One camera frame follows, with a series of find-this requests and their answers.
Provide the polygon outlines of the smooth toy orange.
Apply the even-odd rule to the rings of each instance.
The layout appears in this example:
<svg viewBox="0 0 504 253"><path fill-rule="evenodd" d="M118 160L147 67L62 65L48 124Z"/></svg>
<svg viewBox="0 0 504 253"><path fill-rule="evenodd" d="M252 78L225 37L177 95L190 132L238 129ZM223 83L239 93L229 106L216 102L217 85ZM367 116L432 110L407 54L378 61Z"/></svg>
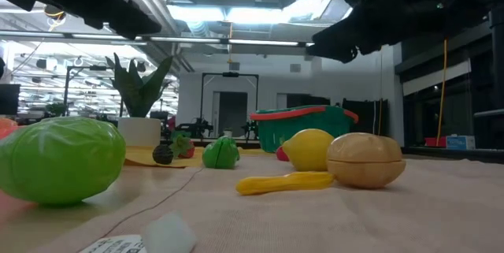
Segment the smooth toy orange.
<svg viewBox="0 0 504 253"><path fill-rule="evenodd" d="M0 140L19 128L18 124L6 117L0 117Z"/></svg>

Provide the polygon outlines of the yellow cloth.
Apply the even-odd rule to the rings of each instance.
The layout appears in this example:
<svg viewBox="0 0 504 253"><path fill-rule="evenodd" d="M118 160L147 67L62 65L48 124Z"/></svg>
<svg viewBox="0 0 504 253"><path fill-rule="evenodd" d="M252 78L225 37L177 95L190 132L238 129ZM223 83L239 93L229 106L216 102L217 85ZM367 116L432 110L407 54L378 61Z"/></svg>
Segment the yellow cloth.
<svg viewBox="0 0 504 253"><path fill-rule="evenodd" d="M196 147L191 158L177 158L168 165L158 164L154 161L151 147L126 147L124 164L127 166L150 166L182 169L186 167L201 167L203 147Z"/></svg>

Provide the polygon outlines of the white cloth label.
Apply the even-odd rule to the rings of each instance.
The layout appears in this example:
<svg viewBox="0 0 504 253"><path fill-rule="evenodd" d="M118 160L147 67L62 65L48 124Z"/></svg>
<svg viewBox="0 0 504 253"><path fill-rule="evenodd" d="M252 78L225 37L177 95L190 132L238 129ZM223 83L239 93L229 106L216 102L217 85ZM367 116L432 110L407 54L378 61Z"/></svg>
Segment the white cloth label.
<svg viewBox="0 0 504 253"><path fill-rule="evenodd" d="M139 235L102 238L79 253L191 253L196 235L178 215L152 221Z"/></svg>

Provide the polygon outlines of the yellow toy banana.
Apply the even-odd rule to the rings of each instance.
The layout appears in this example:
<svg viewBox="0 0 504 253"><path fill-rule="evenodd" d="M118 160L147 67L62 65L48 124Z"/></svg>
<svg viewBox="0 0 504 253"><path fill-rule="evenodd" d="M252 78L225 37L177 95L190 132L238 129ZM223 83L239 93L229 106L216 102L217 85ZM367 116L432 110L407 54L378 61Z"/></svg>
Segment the yellow toy banana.
<svg viewBox="0 0 504 253"><path fill-rule="evenodd" d="M328 172L294 172L274 177L247 177L236 184L235 190L240 195L321 190L332 186L334 181Z"/></svg>

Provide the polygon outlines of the red bin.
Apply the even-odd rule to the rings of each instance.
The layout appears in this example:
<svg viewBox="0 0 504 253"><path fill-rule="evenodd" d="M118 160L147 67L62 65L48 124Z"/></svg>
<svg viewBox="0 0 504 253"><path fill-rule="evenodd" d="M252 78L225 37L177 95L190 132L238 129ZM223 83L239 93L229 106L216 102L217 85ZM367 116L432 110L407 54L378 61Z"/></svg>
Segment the red bin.
<svg viewBox="0 0 504 253"><path fill-rule="evenodd" d="M424 138L424 145L426 147L441 147L441 148L446 148L447 147L447 138L445 136L440 136L439 138L437 138L437 137L425 137Z"/></svg>

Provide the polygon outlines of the tan toy potato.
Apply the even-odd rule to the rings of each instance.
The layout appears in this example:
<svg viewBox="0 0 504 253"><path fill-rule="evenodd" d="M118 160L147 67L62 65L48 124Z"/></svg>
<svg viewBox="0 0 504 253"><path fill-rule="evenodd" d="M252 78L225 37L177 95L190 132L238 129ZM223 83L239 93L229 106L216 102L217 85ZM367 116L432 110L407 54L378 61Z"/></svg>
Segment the tan toy potato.
<svg viewBox="0 0 504 253"><path fill-rule="evenodd" d="M405 170L406 161L392 138L352 132L332 141L327 150L327 167L342 185L378 189L396 180Z"/></svg>

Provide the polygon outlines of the black background rig frame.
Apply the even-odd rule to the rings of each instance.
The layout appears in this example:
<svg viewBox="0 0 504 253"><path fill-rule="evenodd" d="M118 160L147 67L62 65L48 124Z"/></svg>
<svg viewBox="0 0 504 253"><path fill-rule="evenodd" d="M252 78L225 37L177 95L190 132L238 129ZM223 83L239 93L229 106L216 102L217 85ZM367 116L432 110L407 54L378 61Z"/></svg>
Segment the black background rig frame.
<svg viewBox="0 0 504 253"><path fill-rule="evenodd" d="M259 75L235 72L203 73L200 81L199 117L212 126L211 138L233 128L233 137L248 140L250 115L258 109Z"/></svg>

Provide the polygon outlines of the black vertical post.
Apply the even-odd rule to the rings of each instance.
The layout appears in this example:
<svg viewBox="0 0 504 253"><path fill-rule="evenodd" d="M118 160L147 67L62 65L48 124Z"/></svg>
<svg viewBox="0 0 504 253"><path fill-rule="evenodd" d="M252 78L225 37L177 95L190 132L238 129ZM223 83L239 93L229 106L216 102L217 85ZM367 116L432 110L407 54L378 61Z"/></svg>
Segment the black vertical post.
<svg viewBox="0 0 504 253"><path fill-rule="evenodd" d="M504 3L495 6L490 12L492 52L493 52L493 87L497 114L495 125L502 132L504 145Z"/></svg>

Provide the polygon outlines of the pale pink cloth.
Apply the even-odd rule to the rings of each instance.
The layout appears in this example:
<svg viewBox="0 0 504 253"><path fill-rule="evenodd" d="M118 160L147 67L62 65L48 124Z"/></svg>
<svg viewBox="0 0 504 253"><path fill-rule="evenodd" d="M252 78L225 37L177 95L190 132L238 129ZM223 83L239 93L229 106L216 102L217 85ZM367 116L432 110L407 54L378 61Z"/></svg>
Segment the pale pink cloth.
<svg viewBox="0 0 504 253"><path fill-rule="evenodd" d="M77 253L104 237L147 234L166 214L194 232L194 253L504 253L504 165L410 159L381 190L235 190L245 177L287 172L260 157L242 157L234 170L178 169L160 190L31 253Z"/></svg>

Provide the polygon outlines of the green toy cabbage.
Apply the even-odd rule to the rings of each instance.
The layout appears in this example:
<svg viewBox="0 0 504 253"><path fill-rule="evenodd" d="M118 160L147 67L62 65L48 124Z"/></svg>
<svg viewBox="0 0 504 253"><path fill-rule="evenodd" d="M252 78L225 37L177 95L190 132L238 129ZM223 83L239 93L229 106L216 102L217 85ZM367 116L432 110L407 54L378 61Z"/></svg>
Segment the green toy cabbage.
<svg viewBox="0 0 504 253"><path fill-rule="evenodd" d="M124 137L108 122L44 119L0 140L0 189L38 204L78 203L119 177L125 151Z"/></svg>

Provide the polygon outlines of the yellow toy lemon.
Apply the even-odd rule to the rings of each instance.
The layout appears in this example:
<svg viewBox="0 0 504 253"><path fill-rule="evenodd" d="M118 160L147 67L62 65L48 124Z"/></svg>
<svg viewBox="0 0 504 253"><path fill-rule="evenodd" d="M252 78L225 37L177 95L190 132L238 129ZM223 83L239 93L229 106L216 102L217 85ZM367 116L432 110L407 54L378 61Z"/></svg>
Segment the yellow toy lemon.
<svg viewBox="0 0 504 253"><path fill-rule="evenodd" d="M308 128L297 132L282 145L296 171L325 172L327 150L335 138L326 131Z"/></svg>

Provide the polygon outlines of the blue white box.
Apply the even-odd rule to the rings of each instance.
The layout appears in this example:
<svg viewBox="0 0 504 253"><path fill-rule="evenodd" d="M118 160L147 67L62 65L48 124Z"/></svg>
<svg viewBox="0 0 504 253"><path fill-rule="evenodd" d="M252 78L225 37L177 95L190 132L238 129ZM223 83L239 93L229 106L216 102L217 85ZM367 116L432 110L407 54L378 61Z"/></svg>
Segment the blue white box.
<svg viewBox="0 0 504 253"><path fill-rule="evenodd" d="M452 135L446 137L446 147L449 150L475 150L476 141L474 136Z"/></svg>

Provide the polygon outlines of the dark toy blackberry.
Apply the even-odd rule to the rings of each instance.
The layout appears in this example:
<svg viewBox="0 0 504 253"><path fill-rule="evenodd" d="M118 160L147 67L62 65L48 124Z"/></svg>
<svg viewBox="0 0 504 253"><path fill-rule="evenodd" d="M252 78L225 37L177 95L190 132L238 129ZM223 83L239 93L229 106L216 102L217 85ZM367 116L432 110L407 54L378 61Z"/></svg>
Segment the dark toy blackberry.
<svg viewBox="0 0 504 253"><path fill-rule="evenodd" d="M173 160L173 152L169 145L160 144L152 152L153 160L160 165L169 165Z"/></svg>

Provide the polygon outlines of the red toy strawberry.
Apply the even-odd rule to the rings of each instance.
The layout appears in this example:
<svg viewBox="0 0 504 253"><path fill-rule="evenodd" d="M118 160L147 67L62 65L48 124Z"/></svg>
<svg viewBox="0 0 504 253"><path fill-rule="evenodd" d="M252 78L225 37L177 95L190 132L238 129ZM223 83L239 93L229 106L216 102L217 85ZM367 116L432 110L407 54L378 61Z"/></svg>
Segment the red toy strawberry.
<svg viewBox="0 0 504 253"><path fill-rule="evenodd" d="M189 157L187 153L194 148L194 144L190 138L190 133L185 131L174 131L171 135L171 141L172 142L169 144L169 147L173 152L174 158L178 158L181 155L185 158Z"/></svg>

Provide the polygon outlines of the artificial plant white pot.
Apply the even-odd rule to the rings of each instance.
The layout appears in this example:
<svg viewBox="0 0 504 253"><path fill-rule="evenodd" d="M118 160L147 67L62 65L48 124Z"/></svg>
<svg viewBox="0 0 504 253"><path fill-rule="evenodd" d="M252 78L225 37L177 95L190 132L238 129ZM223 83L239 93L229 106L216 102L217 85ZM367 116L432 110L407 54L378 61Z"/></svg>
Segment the artificial plant white pot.
<svg viewBox="0 0 504 253"><path fill-rule="evenodd" d="M156 147L161 141L161 121L146 116L170 84L165 78L172 66L172 56L168 56L151 74L143 77L139 75L133 60L126 69L120 64L117 54L113 56L114 60L106 57L106 62L114 71L112 85L118 90L128 112L128 117L118 119L119 133L124 137L127 147Z"/></svg>

